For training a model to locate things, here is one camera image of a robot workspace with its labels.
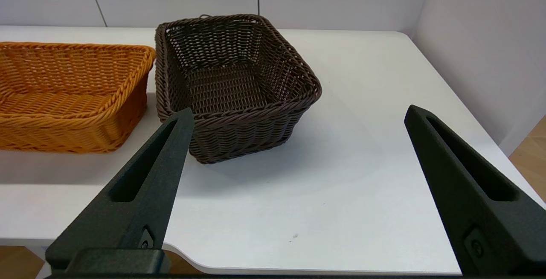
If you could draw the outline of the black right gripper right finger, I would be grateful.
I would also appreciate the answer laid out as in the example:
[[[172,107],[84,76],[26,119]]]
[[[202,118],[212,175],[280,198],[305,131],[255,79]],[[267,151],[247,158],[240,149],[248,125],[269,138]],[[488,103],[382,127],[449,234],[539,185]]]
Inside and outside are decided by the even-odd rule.
[[[404,125],[462,274],[544,276],[544,207],[429,110]]]

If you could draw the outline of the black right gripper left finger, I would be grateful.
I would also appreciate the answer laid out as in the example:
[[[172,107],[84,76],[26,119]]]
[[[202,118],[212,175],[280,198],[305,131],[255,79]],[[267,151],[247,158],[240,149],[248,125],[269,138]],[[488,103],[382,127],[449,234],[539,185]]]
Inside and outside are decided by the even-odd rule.
[[[46,250],[53,271],[167,271],[162,250],[194,129],[170,116]]]

